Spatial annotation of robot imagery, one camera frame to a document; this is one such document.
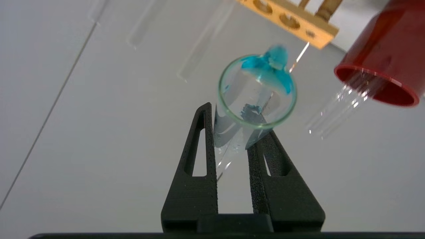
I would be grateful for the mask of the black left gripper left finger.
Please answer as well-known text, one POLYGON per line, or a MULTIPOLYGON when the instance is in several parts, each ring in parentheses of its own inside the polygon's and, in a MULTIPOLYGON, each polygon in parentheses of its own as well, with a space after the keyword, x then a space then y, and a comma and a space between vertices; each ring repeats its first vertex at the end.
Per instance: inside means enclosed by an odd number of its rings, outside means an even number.
POLYGON ((193 117, 172 184, 161 210, 164 233, 196 232, 197 221, 218 213, 217 173, 212 130, 212 105, 200 106, 193 117), (201 130, 205 130, 206 175, 193 176, 201 130))

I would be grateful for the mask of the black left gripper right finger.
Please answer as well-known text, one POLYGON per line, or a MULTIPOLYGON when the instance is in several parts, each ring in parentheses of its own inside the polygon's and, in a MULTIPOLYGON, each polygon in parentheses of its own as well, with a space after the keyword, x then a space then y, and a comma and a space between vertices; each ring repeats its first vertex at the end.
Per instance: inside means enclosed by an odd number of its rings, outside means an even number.
POLYGON ((325 212, 273 130, 247 149, 255 214, 269 216, 275 232, 319 232, 325 212))

